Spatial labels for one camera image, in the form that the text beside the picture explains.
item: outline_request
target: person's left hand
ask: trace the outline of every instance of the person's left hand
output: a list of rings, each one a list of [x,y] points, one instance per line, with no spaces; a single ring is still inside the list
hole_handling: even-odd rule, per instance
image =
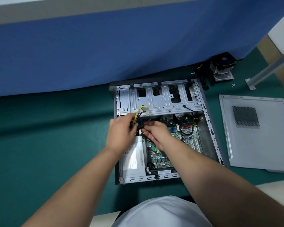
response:
[[[105,148],[116,152],[120,156],[129,148],[135,138],[138,127],[137,124],[133,124],[132,129],[129,129],[130,122],[134,116],[135,113],[128,113],[125,116],[119,116],[110,120]]]

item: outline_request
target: person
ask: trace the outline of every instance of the person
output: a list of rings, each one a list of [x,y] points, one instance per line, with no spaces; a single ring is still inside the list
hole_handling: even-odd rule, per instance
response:
[[[136,135],[137,124],[129,128],[134,115],[110,120],[104,149],[24,227],[90,225],[109,175]],[[144,125],[142,132],[166,153],[196,204],[173,196],[154,198],[122,214],[113,226],[284,226],[284,206],[171,136],[163,123],[148,121]]]

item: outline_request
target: hand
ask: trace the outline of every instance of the hand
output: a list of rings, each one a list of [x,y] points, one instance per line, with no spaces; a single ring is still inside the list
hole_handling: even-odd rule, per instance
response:
[[[164,151],[164,141],[172,137],[167,126],[159,121],[145,121],[141,131],[162,151]]]
[[[110,120],[105,148],[116,152],[120,156],[129,148],[138,127],[137,124],[134,124],[132,129],[129,129],[134,116],[135,113],[128,113],[125,116]]]

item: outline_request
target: forearm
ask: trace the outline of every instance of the forearm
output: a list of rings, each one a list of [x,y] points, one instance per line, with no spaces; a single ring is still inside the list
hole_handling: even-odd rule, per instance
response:
[[[119,158],[109,149],[101,150],[23,226],[89,226],[105,184]]]
[[[269,225],[276,220],[284,225],[284,207],[240,176],[174,137],[165,142],[164,149],[213,225]]]

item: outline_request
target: motherboard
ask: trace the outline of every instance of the motherboard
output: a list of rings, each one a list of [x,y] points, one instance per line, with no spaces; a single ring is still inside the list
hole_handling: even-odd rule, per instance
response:
[[[160,117],[154,120],[164,123],[168,127],[168,130],[172,136],[183,141],[192,149],[203,154],[202,144],[196,123],[198,119],[200,118],[194,118],[192,113],[185,113],[177,116],[173,114],[173,116]],[[161,152],[148,138],[146,138],[146,150],[147,162],[149,166],[152,166],[150,167],[151,169],[157,171],[173,168],[173,165],[166,154]]]

